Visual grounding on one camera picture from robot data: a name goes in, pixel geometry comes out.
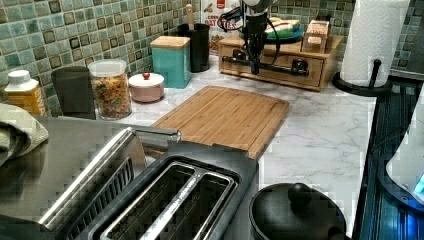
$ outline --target white marble countertop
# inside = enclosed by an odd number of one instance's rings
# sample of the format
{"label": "white marble countertop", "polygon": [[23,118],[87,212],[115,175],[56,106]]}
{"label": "white marble countertop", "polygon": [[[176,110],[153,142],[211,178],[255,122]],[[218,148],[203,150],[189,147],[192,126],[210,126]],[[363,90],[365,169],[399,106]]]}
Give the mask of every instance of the white marble countertop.
{"label": "white marble countertop", "polygon": [[192,75],[185,89],[165,89],[155,103],[133,102],[133,113],[118,122],[150,126],[208,85],[236,88],[290,103],[284,123],[259,159],[259,188],[302,182],[330,197],[342,210],[347,234],[353,230],[375,98],[344,93],[329,83],[311,92],[220,74],[218,57],[211,68]]}

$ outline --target glass jar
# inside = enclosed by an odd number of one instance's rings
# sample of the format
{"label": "glass jar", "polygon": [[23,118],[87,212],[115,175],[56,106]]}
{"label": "glass jar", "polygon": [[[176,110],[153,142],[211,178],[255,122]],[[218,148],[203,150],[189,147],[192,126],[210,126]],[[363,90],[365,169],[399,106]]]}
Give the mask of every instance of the glass jar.
{"label": "glass jar", "polygon": [[103,120],[125,118],[132,112],[126,67],[127,64],[118,59],[88,65],[97,109]]}

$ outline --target black stovetop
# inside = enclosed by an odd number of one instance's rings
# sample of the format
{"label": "black stovetop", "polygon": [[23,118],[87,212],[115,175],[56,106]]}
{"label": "black stovetop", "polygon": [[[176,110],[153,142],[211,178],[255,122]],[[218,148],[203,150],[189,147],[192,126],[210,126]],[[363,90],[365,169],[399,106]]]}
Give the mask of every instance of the black stovetop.
{"label": "black stovetop", "polygon": [[422,87],[420,81],[391,80],[392,94],[377,98],[353,239],[424,239],[424,216],[399,205],[378,183],[381,156],[399,147]]}

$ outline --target toaster slot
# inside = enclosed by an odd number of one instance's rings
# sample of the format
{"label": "toaster slot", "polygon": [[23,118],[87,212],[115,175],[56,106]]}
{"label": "toaster slot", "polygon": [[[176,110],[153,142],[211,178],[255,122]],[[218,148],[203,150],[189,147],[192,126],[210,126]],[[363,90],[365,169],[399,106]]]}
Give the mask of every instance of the toaster slot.
{"label": "toaster slot", "polygon": [[172,164],[102,234],[101,239],[140,239],[194,174],[183,165]]}
{"label": "toaster slot", "polygon": [[219,215],[233,184],[228,178],[203,175],[156,239],[202,239]]}

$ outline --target paper towel roll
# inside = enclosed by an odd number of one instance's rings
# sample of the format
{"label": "paper towel roll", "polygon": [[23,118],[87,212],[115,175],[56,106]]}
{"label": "paper towel roll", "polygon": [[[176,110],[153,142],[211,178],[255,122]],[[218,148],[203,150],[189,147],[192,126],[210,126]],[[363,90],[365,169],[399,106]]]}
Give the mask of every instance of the paper towel roll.
{"label": "paper towel roll", "polygon": [[409,0],[357,0],[341,78],[357,86],[368,86],[374,60],[382,64],[375,87],[383,86],[390,73]]}

